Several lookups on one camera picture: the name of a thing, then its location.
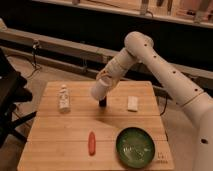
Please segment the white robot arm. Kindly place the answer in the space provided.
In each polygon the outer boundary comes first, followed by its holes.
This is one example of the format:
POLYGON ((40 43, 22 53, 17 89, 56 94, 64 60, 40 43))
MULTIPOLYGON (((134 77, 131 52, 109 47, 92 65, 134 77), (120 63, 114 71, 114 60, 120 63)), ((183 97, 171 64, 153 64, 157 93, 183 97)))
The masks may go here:
POLYGON ((122 50, 96 76, 91 96, 103 100, 136 62, 142 62, 198 130, 192 171, 213 171, 213 98, 164 60, 153 46, 149 36, 130 32, 122 50))

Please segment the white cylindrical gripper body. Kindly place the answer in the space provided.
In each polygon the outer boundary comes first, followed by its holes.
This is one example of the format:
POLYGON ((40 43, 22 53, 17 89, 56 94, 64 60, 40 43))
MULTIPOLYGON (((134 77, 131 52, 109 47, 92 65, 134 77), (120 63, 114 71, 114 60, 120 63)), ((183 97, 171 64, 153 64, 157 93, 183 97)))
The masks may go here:
POLYGON ((96 82, 91 88, 91 96, 97 100, 103 100, 109 91, 111 91, 120 79, 130 68, 129 62, 110 60, 107 65, 98 73, 96 82))

